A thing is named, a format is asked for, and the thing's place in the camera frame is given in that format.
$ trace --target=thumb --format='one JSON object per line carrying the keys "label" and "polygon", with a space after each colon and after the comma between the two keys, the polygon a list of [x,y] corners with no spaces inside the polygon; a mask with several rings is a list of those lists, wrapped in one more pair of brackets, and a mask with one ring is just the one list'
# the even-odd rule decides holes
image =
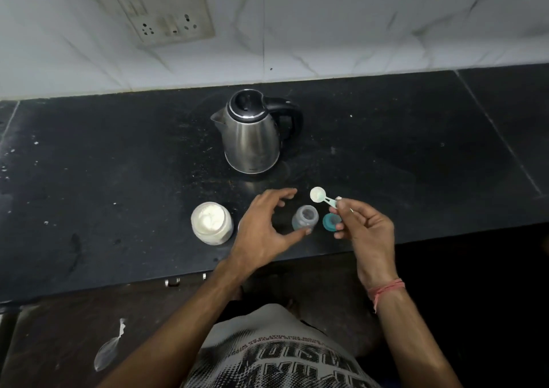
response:
{"label": "thumb", "polygon": [[306,235],[312,232],[311,228],[301,228],[298,230],[293,231],[292,233],[288,233],[284,236],[284,240],[286,241],[286,244],[288,247],[297,244],[301,239],[303,239]]}
{"label": "thumb", "polygon": [[345,226],[347,226],[347,229],[351,232],[351,235],[354,235],[364,227],[353,214],[347,202],[343,199],[338,200],[337,206],[339,217],[343,220],[343,223],[345,223]]}

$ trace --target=electrical outlet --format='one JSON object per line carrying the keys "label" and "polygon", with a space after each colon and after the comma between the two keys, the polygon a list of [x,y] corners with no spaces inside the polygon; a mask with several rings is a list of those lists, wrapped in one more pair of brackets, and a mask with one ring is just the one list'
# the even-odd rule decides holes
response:
{"label": "electrical outlet", "polygon": [[142,45],[214,36],[204,0],[116,0],[116,15],[131,24]]}

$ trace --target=stainless steel kettle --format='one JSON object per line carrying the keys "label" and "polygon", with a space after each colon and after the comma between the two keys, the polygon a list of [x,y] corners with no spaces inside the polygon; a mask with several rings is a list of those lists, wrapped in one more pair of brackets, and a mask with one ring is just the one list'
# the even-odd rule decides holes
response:
{"label": "stainless steel kettle", "polygon": [[[278,131],[281,116],[292,119],[292,127],[283,140]],[[298,135],[303,126],[297,105],[284,98],[268,98],[254,89],[235,93],[211,120],[221,132],[227,162],[246,174],[262,173],[274,166],[282,142]]]}

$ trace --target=bracelet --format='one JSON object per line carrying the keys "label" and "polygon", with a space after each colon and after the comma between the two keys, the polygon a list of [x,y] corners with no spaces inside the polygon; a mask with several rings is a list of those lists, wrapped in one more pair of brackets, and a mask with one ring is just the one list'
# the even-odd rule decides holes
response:
{"label": "bracelet", "polygon": [[396,280],[393,280],[385,285],[370,288],[368,290],[368,298],[372,300],[372,302],[374,303],[374,313],[377,313],[377,302],[381,294],[387,293],[391,290],[397,290],[399,288],[405,288],[405,287],[406,285],[404,285],[404,282],[400,278],[397,278]]}

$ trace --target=person's left hand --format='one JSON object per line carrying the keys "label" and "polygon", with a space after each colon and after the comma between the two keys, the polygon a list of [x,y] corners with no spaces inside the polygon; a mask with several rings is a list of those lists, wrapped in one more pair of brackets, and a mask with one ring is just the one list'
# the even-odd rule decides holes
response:
{"label": "person's left hand", "polygon": [[271,262],[279,253],[311,233],[310,228],[281,235],[271,223],[275,207],[283,207],[283,198],[293,198],[297,189],[267,190],[257,195],[240,221],[237,239],[227,260],[250,275],[257,268]]}

